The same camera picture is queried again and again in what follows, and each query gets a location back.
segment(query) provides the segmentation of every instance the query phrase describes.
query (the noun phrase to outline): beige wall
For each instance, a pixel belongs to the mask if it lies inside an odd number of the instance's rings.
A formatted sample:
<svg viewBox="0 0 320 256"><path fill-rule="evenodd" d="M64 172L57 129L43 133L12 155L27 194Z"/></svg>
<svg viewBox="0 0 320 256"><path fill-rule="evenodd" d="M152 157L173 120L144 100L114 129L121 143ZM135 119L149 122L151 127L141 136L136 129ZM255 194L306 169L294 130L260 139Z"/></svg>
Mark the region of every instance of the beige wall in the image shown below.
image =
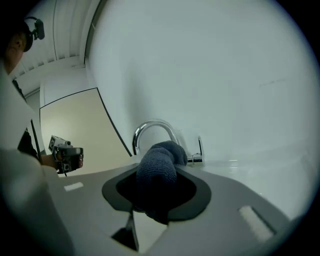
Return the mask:
<svg viewBox="0 0 320 256"><path fill-rule="evenodd" d="M96 88L59 99L40 109L41 131L47 154L51 135L83 148L83 167L68 176L121 167L130 159L113 128Z"/></svg>

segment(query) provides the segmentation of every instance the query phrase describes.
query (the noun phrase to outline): faucet handle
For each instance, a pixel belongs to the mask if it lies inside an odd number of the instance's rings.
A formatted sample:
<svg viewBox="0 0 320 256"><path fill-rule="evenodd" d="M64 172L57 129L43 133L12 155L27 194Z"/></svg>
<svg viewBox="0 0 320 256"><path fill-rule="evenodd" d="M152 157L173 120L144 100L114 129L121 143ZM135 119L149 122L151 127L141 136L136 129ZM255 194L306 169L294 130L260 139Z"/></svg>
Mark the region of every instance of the faucet handle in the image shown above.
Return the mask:
<svg viewBox="0 0 320 256"><path fill-rule="evenodd" d="M195 163L203 163L204 161L203 144L200 136L198 136L198 142L200 153L195 153L192 156L188 156L188 163L192 163L193 165Z"/></svg>

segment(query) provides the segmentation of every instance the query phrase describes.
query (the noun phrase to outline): headphones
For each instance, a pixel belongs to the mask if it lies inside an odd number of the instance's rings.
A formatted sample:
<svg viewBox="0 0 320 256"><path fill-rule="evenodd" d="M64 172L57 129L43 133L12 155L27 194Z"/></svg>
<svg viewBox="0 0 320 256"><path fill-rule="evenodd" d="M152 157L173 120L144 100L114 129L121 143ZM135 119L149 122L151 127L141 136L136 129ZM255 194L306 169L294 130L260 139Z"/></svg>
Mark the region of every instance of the headphones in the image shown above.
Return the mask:
<svg viewBox="0 0 320 256"><path fill-rule="evenodd" d="M32 32L29 30L28 25L24 22L26 26L26 31L27 31L26 45L25 45L24 52L27 52L31 48L34 40L37 40L37 39L42 40L45 38L45 29L44 29L44 23L42 22L42 20L32 16L26 17L24 20L27 20L27 19L35 20L35 22L34 22L34 30Z"/></svg>

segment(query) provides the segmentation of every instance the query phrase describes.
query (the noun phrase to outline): gray towel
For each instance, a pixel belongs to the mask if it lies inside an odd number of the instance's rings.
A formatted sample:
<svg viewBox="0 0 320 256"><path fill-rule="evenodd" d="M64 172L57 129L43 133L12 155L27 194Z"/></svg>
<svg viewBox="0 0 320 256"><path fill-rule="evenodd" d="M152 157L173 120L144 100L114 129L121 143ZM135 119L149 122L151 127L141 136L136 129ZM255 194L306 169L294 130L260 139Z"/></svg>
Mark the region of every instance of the gray towel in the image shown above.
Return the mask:
<svg viewBox="0 0 320 256"><path fill-rule="evenodd" d="M136 172L136 210L165 223L177 187L174 164L185 166L187 162L185 150L173 141L153 145Z"/></svg>

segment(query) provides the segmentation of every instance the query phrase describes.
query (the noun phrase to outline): chrome faucet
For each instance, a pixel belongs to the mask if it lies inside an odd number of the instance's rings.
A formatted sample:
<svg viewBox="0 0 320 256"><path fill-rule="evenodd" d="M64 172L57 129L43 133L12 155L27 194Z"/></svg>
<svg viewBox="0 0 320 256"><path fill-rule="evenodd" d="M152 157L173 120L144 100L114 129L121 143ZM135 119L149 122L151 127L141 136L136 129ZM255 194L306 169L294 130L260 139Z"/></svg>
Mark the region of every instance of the chrome faucet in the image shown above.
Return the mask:
<svg viewBox="0 0 320 256"><path fill-rule="evenodd" d="M134 135L133 135L133 141L132 141L132 146L133 146L133 153L135 155L138 155L140 153L140 137L144 133L144 131L152 126L160 126L164 128L167 133L169 134L169 137L171 141L177 143L180 145L177 136L175 135L174 129L172 126L162 120L162 119L152 119L143 122L139 127L135 130ZM199 141L199 147L200 147L200 153L193 154L192 156L188 156L188 163L202 163L203 162L203 150L202 150L202 141L201 137L198 137Z"/></svg>

